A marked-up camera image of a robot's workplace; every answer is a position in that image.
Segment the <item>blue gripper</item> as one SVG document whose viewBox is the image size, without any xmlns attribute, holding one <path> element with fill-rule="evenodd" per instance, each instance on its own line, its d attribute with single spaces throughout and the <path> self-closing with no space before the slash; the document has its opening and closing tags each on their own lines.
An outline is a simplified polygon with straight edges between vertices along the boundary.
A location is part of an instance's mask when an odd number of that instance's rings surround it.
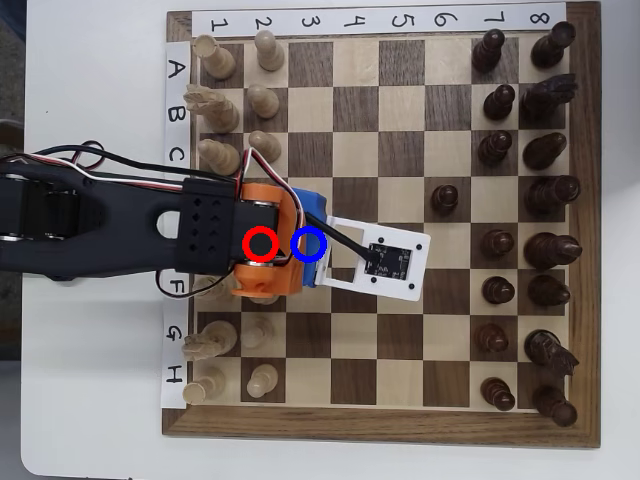
<svg viewBox="0 0 640 480">
<path fill-rule="evenodd" d="M 326 205 L 327 199 L 319 193 L 293 188 L 296 192 L 305 213 L 311 213 L 318 220 L 325 222 L 327 219 Z M 319 230 L 317 235 L 306 233 L 305 235 L 295 233 L 295 240 L 292 245 L 297 247 L 294 256 L 302 261 L 304 257 L 311 256 L 314 262 L 304 264 L 302 285 L 304 287 L 315 287 L 315 275 L 317 270 L 317 262 L 323 258 L 328 242 L 324 233 Z"/>
</svg>

